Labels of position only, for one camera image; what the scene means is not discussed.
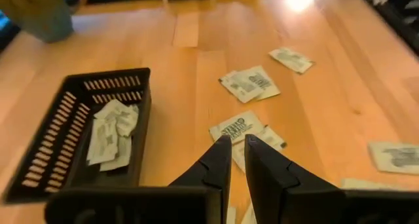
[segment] teal object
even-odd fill
[[[20,21],[17,24],[23,30],[46,43],[64,40],[74,32],[71,11],[65,2],[56,3],[55,7]]]

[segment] wood grain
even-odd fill
[[[0,185],[4,189],[66,75],[151,68],[140,185],[165,186],[213,143],[208,128],[254,110],[290,159],[340,185],[352,177],[419,189],[419,177],[378,172],[370,141],[419,143],[419,65],[363,0],[144,0],[83,7],[76,33],[51,45],[22,32],[0,56]],[[315,61],[297,75],[267,54]],[[281,95],[241,104],[218,82],[263,65]],[[232,164],[237,223],[249,205]],[[0,208],[2,223],[42,223],[43,204]]]

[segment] white paper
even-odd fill
[[[237,71],[232,71],[221,77],[219,82],[242,103],[247,103],[263,93],[263,89],[241,76]]]
[[[89,160],[89,165],[98,164],[115,159],[118,152],[118,134],[116,120],[106,121],[98,126],[95,133],[95,140],[92,142],[95,149]]]
[[[256,136],[267,143],[269,146],[277,151],[283,149],[285,145],[284,140],[275,133],[271,127],[266,126],[264,130],[256,134]],[[241,141],[237,145],[233,146],[231,157],[237,164],[237,166],[246,173],[246,160],[244,158],[244,141]]]
[[[236,224],[236,208],[228,207],[227,224]]]
[[[244,77],[262,88],[263,92],[256,97],[256,100],[263,100],[280,94],[280,90],[274,81],[264,71],[262,66],[255,66],[240,72]]]
[[[378,170],[403,174],[419,174],[419,146],[373,142],[369,151]]]
[[[354,178],[342,179],[341,189],[357,189],[357,190],[391,190],[391,191],[405,191],[406,189],[395,185],[387,185],[383,183],[376,183],[371,181],[364,181]]]
[[[111,100],[94,116],[97,119],[117,120],[117,132],[121,136],[129,136],[137,125],[138,108],[136,105],[126,106],[118,100]]]
[[[118,137],[118,153],[114,160],[103,162],[100,164],[100,171],[114,170],[123,166],[127,166],[130,163],[132,148],[131,137]]]
[[[253,210],[253,205],[251,202],[247,208],[246,213],[244,214],[242,224],[257,224],[255,211]]]
[[[233,144],[244,140],[246,134],[257,134],[264,129],[263,124],[252,111],[241,113],[209,129],[214,141],[222,135],[229,135]]]
[[[314,64],[313,61],[309,60],[307,57],[294,52],[289,48],[273,50],[269,55],[289,69],[301,74]]]
[[[90,144],[89,144],[89,150],[87,151],[87,160],[92,159],[94,155],[94,151],[96,149],[96,142],[98,141],[98,128],[100,125],[105,124],[106,120],[103,119],[93,119],[93,125],[92,125],[92,135],[90,136]]]

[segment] basket slot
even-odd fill
[[[130,92],[130,93],[131,93],[131,96],[132,96],[133,99],[139,100],[139,99],[137,99],[137,96],[134,94],[134,92]]]
[[[82,122],[83,124],[86,122],[84,119],[82,119],[80,116],[75,115],[74,116],[78,121]]]
[[[90,85],[90,87],[91,87],[93,90],[95,90],[95,89],[96,89],[96,87],[94,87],[93,82],[89,81],[89,85]]]
[[[73,148],[71,148],[71,147],[70,147],[70,146],[68,146],[68,145],[63,145],[63,148],[64,148],[64,149],[67,149],[68,151],[74,152],[74,149],[73,149]]]
[[[113,80],[112,80],[112,79],[109,79],[109,82],[111,83],[111,85],[112,85],[112,87],[113,87],[113,88],[117,87],[117,86],[115,85],[115,83],[113,83]]]
[[[35,165],[32,165],[32,166],[29,167],[29,171],[31,171],[31,172],[37,172],[39,174],[42,174],[42,173],[45,172],[45,169],[44,168],[40,168],[40,167],[35,166]]]
[[[70,163],[71,162],[71,159],[69,159],[69,158],[67,158],[67,157],[65,157],[63,155],[58,156],[58,160],[63,161],[63,162],[66,162],[66,163]]]
[[[67,157],[69,157],[69,158],[71,158],[72,156],[73,156],[73,154],[72,153],[70,153],[70,152],[67,152],[67,151],[65,151],[65,150],[61,150],[61,152],[60,152],[62,155],[65,155],[65,156],[67,156]]]
[[[55,166],[59,166],[59,167],[62,167],[64,169],[67,169],[69,167],[68,164],[66,164],[64,162],[61,162],[61,161],[56,162]]]
[[[65,92],[65,94],[70,96],[70,98],[73,99],[73,100],[77,99],[71,92]]]
[[[95,95],[92,95],[92,98],[93,98],[95,103],[100,103],[99,99],[97,99]]]
[[[38,187],[38,185],[39,185],[39,182],[36,182],[36,181],[32,181],[32,180],[30,180],[30,179],[25,179],[23,182],[22,182],[22,185],[24,185],[24,186],[27,186],[27,187]]]
[[[48,149],[48,148],[47,148],[47,147],[45,147],[45,146],[41,146],[41,147],[39,148],[39,150],[40,150],[41,152],[44,152],[44,153],[48,154],[48,155],[51,155],[51,154],[53,153],[53,151],[52,151],[52,150]]]
[[[45,135],[44,136],[44,139],[46,139],[46,140],[48,140],[48,141],[54,141],[55,140],[55,137],[54,136],[50,136],[50,135]]]
[[[53,173],[53,174],[51,174],[51,176],[50,176],[52,179],[56,179],[56,180],[58,180],[58,181],[62,181],[62,180],[64,180],[64,177],[63,176],[61,176],[61,175],[58,175],[58,174],[56,174],[56,173]]]
[[[68,101],[68,102],[72,103],[72,104],[74,104],[74,103],[75,103],[75,101],[74,101],[74,100],[72,100],[69,96],[64,96],[64,99],[65,99],[66,101]]]
[[[131,81],[131,83],[132,83],[133,86],[136,85],[136,82],[134,81],[134,78],[132,76],[130,76],[130,81]]]
[[[59,126],[57,126],[57,125],[55,125],[55,124],[51,124],[50,125],[50,128],[52,128],[52,129],[54,129],[54,130],[60,130],[60,127]]]
[[[42,152],[36,153],[35,157],[38,158],[38,159],[45,160],[47,162],[51,159],[51,156],[48,156],[48,155],[46,155],[46,154],[44,154]]]
[[[117,85],[117,87],[120,87],[119,82],[118,82],[118,79],[117,78],[114,78],[113,80],[115,81],[115,84]]]
[[[53,188],[53,187],[46,187],[45,191],[48,192],[48,193],[57,193],[60,190],[57,189],[57,188]]]
[[[39,180],[42,178],[42,176],[41,176],[41,175],[39,175],[39,174],[35,174],[35,173],[33,173],[33,172],[28,172],[28,173],[25,175],[25,177],[26,177],[26,178],[28,178],[28,179],[37,180],[37,181],[39,181]]]
[[[141,94],[139,92],[136,92],[136,95],[137,95],[138,99],[141,100]]]
[[[119,81],[120,81],[120,84],[121,84],[122,87],[126,86],[125,82],[124,82],[124,79],[122,77],[119,77]]]
[[[64,112],[64,110],[58,109],[57,112],[61,115],[64,116],[65,118],[68,118],[70,115],[66,112]]]
[[[132,101],[131,96],[129,95],[128,92],[125,92],[124,95],[126,95],[126,97],[128,98],[128,100]]]
[[[85,104],[80,103],[80,106],[83,107],[85,110],[90,111],[90,108],[87,107]]]
[[[87,82],[83,82],[84,86],[86,87],[87,90],[90,90],[90,86]]]
[[[111,86],[110,86],[110,85],[109,85],[109,83],[107,82],[107,79],[104,79],[103,81],[105,82],[106,87],[107,87],[108,89],[110,89],[110,88],[111,88]]]
[[[55,187],[61,187],[61,185],[62,185],[63,183],[61,183],[61,182],[59,182],[59,181],[56,181],[56,180],[51,179],[51,180],[49,180],[49,181],[48,181],[48,184],[49,184],[49,185],[52,185],[52,186],[55,186]]]
[[[75,144],[74,142],[72,142],[71,140],[69,140],[69,139],[65,139],[65,140],[64,140],[64,142],[65,142],[66,144],[68,144],[68,145],[73,146],[73,147],[75,147],[75,146],[76,146],[76,144]]]
[[[105,102],[105,103],[107,103],[108,102],[108,100],[107,100],[107,98],[105,97],[105,95],[104,94],[102,94],[102,95],[100,95],[101,97],[102,97],[102,99],[103,99],[103,101]]]
[[[54,169],[52,169],[52,171],[57,172],[59,174],[63,174],[63,175],[65,175],[67,173],[67,171],[65,171],[62,168],[58,168],[58,167],[55,167]]]
[[[79,139],[77,139],[75,136],[73,136],[71,134],[67,134],[66,137],[69,138],[70,140],[74,141],[74,142],[78,142],[78,140],[79,140]]]
[[[102,87],[102,89],[106,89],[106,86],[105,86],[105,84],[103,83],[102,80],[99,80],[99,84]]]
[[[76,121],[73,121],[73,124],[70,126],[73,130],[76,130],[78,132],[82,132],[81,128],[78,127],[78,125],[75,123]]]
[[[67,122],[67,119],[65,119],[63,116],[61,116],[59,114],[56,114],[55,117],[61,121],[61,124]]]
[[[83,119],[87,119],[86,115],[84,115],[82,112],[77,111],[76,114],[78,114],[78,116],[82,117]]]
[[[46,162],[42,161],[41,159],[34,159],[34,160],[32,160],[32,163],[34,165],[38,165],[38,166],[41,166],[41,167],[46,167],[48,165]]]
[[[64,104],[60,104],[59,106],[62,110],[64,110],[66,113],[71,113],[71,110],[65,106]]]
[[[77,120],[74,120],[73,123],[74,123],[74,125],[83,127],[83,124],[81,122],[77,121]]]
[[[61,126],[63,124],[63,122],[59,121],[58,119],[53,119],[52,122],[59,125],[59,126]]]
[[[138,86],[139,86],[139,85],[141,85],[141,82],[139,81],[138,76],[135,76],[135,78],[136,78],[137,85],[138,85]]]
[[[77,137],[79,137],[79,136],[80,136],[80,134],[79,134],[78,132],[74,131],[73,129],[70,129],[70,130],[69,130],[69,132],[70,132],[71,134],[73,134],[74,136],[77,136]]]
[[[51,146],[53,146],[54,144],[53,144],[53,143],[51,143],[51,142],[49,142],[49,141],[44,140],[44,141],[42,141],[42,142],[41,142],[41,145],[45,145],[45,146],[51,147]]]
[[[117,93],[117,98],[118,98],[118,100],[121,102],[122,101],[122,98],[120,97],[120,94],[119,93]]]
[[[58,132],[56,132],[56,131],[54,131],[54,130],[51,130],[51,129],[48,129],[46,132],[47,132],[48,134],[52,135],[52,136],[57,136],[57,135],[58,135]]]
[[[94,83],[94,86],[96,86],[97,89],[100,89],[100,86],[99,86],[97,81],[93,81],[93,83]]]
[[[124,77],[124,79],[125,79],[125,83],[126,83],[128,86],[131,86],[131,83],[130,83],[130,81],[128,80],[128,78],[127,78],[127,77]]]
[[[71,105],[71,103],[69,103],[67,100],[62,100],[61,103],[63,103],[66,107],[72,109],[73,105]]]

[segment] tabletop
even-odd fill
[[[370,141],[419,143],[419,64],[363,0],[140,0],[81,9],[75,34],[46,45],[25,32],[0,56],[0,185],[14,173],[66,75],[151,68],[153,99],[139,184],[165,186],[213,143],[208,129],[249,109],[291,160],[339,186],[352,177],[419,189],[379,172]],[[315,61],[303,75],[268,52]],[[281,90],[242,104],[218,78],[262,65]],[[250,202],[232,163],[237,223]],[[43,204],[3,206],[0,222],[43,223]]]

